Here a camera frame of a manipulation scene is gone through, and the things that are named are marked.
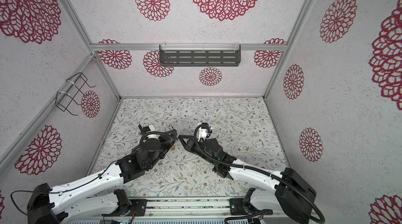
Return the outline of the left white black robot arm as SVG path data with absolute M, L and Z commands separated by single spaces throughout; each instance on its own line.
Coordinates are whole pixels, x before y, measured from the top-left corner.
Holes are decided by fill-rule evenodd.
M 178 138 L 175 129 L 144 133 L 131 154 L 107 168 L 79 180 L 50 187 L 37 186 L 27 205 L 30 224 L 67 224 L 95 215 L 122 216 L 132 209 L 122 186 L 153 167 L 172 148 Z

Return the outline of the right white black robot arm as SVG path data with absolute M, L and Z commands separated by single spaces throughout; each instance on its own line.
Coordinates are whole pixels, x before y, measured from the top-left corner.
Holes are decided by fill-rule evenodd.
M 323 214 L 312 216 L 318 212 L 316 191 L 295 170 L 270 171 L 250 165 L 226 153 L 216 139 L 180 135 L 179 140 L 185 150 L 212 164 L 218 176 L 253 185 L 242 201 L 248 215 L 281 211 L 299 224 L 324 222 Z

